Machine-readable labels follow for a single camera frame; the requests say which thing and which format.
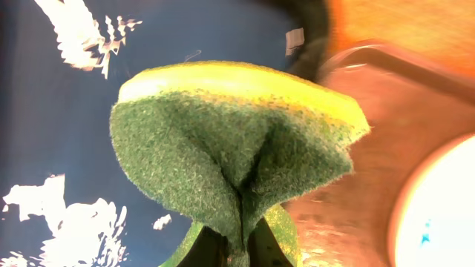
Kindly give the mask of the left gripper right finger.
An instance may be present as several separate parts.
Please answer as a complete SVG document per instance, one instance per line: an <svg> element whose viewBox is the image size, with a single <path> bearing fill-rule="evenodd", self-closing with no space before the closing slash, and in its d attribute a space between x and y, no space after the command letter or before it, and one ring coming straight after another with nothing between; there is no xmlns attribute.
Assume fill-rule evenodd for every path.
<svg viewBox="0 0 475 267"><path fill-rule="evenodd" d="M248 252L251 267L293 267L264 218L249 235Z"/></svg>

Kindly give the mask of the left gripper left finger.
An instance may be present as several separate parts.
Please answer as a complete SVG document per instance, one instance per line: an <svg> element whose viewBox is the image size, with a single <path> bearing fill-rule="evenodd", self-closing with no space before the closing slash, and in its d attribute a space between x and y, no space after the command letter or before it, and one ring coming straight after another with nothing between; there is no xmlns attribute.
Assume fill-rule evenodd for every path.
<svg viewBox="0 0 475 267"><path fill-rule="evenodd" d="M177 267L227 267L227 238L204 226Z"/></svg>

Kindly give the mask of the green yellow sponge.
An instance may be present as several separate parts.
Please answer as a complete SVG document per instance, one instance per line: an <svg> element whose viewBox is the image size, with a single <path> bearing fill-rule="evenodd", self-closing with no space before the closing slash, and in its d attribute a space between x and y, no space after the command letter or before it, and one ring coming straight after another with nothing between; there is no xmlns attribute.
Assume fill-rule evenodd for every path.
<svg viewBox="0 0 475 267"><path fill-rule="evenodd" d="M245 62L147 69L119 89L111 141L147 198L224 236L231 266L274 205L353 170L370 132L356 100Z"/></svg>

